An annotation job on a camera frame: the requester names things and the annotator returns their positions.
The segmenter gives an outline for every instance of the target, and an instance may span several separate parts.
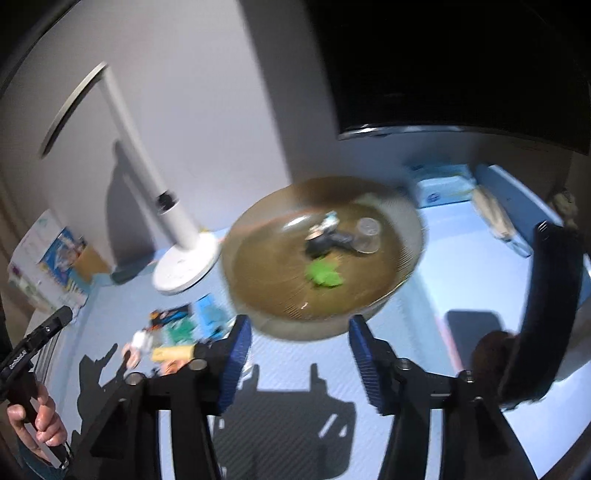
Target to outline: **white wall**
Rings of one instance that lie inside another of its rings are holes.
[[[0,102],[2,175],[29,223],[50,206],[113,261],[106,205],[117,137],[98,89],[51,154],[43,162],[38,156],[59,107],[102,60],[112,65],[165,179],[207,227],[230,225],[288,184],[237,4],[83,0],[35,46]],[[124,189],[123,182],[116,185]],[[113,196],[115,203],[133,201],[121,191]],[[115,223],[119,236],[129,234],[133,257],[134,233],[125,232],[122,219]],[[157,247],[165,246],[165,237],[149,227]]]
[[[28,223],[49,206],[112,262],[141,255],[150,237],[156,248],[167,241],[115,168],[116,132],[98,90],[38,159],[53,116],[102,60],[165,179],[212,229],[291,180],[339,173],[395,182],[403,162],[430,156],[501,163],[541,195],[566,178],[569,152],[496,135],[336,141],[299,0],[82,0],[0,100],[0,169]]]

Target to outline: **finger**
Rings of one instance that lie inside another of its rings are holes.
[[[66,429],[60,430],[57,432],[53,437],[51,437],[48,441],[45,442],[45,445],[48,447],[57,447],[58,445],[62,445],[67,440],[67,433]]]
[[[37,440],[39,442],[46,442],[63,428],[60,416],[56,413],[51,420],[51,423],[44,431],[37,432]]]
[[[23,422],[26,417],[25,409],[21,405],[10,405],[7,408],[7,413],[8,421],[17,436],[21,439],[21,442],[23,442],[23,444],[32,452],[38,451],[39,446],[33,437],[31,437]]]
[[[53,408],[50,408],[47,405],[39,405],[37,419],[35,420],[35,428],[40,432],[46,431],[54,415],[56,415],[56,411]]]
[[[51,400],[49,396],[49,392],[46,389],[46,386],[42,383],[37,383],[37,401],[39,405],[47,405],[47,403]]]
[[[8,420],[10,421],[10,425],[12,425],[13,428],[16,428],[17,426],[22,426],[22,423],[25,420],[25,417],[27,416],[27,414],[25,413],[25,409],[22,407],[22,405],[10,405],[7,409],[6,412],[8,414]]]

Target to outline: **plastic cup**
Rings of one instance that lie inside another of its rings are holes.
[[[382,226],[373,218],[364,217],[355,226],[353,248],[363,254],[373,254],[379,250]]]

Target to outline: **hand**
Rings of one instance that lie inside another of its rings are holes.
[[[39,411],[35,421],[37,429],[37,440],[45,443],[49,447],[56,447],[67,440],[66,427],[56,413],[56,403],[49,396],[44,385],[39,384]],[[39,445],[33,440],[33,437],[25,428],[25,409],[21,405],[10,405],[7,409],[10,425],[17,433],[23,444],[38,457],[48,461],[45,453],[39,448]]]

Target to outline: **green leaf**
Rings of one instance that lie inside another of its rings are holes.
[[[343,279],[338,272],[328,272],[324,276],[322,283],[325,287],[338,287],[343,284]]]
[[[335,271],[336,267],[336,263],[325,258],[316,259],[306,268],[306,278],[318,286],[336,287],[343,283],[343,279]]]

